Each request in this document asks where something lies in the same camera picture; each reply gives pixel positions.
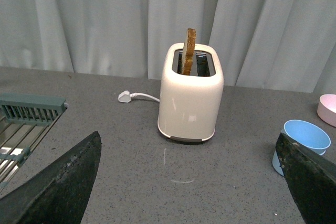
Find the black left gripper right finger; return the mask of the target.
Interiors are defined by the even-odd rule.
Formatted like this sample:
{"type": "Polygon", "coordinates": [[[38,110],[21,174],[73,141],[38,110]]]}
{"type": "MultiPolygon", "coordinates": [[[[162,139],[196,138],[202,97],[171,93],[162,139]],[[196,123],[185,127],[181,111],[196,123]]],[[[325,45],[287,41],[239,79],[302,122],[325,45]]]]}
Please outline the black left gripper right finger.
{"type": "Polygon", "coordinates": [[[305,223],[335,223],[335,164],[284,133],[276,153],[305,223]]]}

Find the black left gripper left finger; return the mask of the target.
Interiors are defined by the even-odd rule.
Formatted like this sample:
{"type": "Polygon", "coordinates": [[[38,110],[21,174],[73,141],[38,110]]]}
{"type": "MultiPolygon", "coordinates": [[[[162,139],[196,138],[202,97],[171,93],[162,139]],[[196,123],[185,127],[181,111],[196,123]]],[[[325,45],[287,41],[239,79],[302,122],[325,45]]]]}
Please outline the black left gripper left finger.
{"type": "Polygon", "coordinates": [[[1,198],[1,223],[81,223],[101,157],[91,133],[29,181],[1,198]]]}

